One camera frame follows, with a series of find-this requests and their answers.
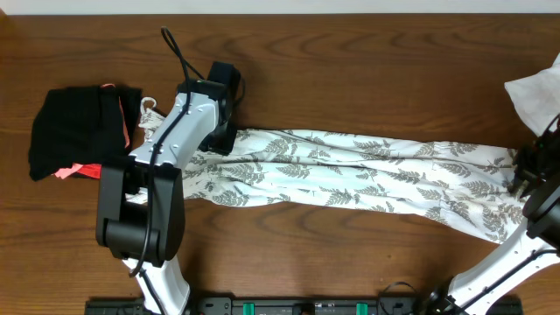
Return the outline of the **white fern print garment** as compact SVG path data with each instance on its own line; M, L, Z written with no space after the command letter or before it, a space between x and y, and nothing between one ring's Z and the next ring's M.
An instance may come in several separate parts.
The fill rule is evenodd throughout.
M512 149L308 129L242 129L227 156L197 151L184 195L228 207L292 202L416 214L490 242L520 225Z

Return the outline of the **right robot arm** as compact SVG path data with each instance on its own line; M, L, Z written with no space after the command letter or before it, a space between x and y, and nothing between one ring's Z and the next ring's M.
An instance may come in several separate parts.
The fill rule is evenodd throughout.
M521 314L499 300L536 272L559 263L559 130L546 129L518 151L511 192L528 197L518 228L493 252L430 294L415 314Z

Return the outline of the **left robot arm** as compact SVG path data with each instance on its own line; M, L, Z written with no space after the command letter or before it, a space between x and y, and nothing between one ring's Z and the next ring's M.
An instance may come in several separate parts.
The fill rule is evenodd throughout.
M134 313L186 312L190 286L177 258L186 224L182 172L195 151L232 151L230 117L243 90L234 65L214 62L205 79L178 85L172 111L144 144L101 167L95 238L139 282L144 300Z

